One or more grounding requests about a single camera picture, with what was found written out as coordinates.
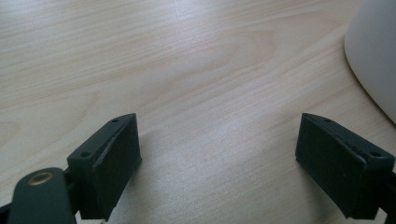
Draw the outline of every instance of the white cylindrical object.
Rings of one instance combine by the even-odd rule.
[[[396,123],[396,0],[365,0],[345,37],[361,85]]]

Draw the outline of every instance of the wooden surface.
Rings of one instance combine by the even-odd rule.
[[[144,161],[108,223],[383,223],[346,220],[294,157],[303,112],[396,153],[343,51],[360,4],[1,1],[0,204],[135,112]]]

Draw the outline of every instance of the wood grain pattern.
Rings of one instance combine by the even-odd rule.
[[[108,223],[383,223],[346,220],[294,159],[303,112],[396,153],[343,51],[360,4],[0,2],[0,204],[135,112],[144,161]]]

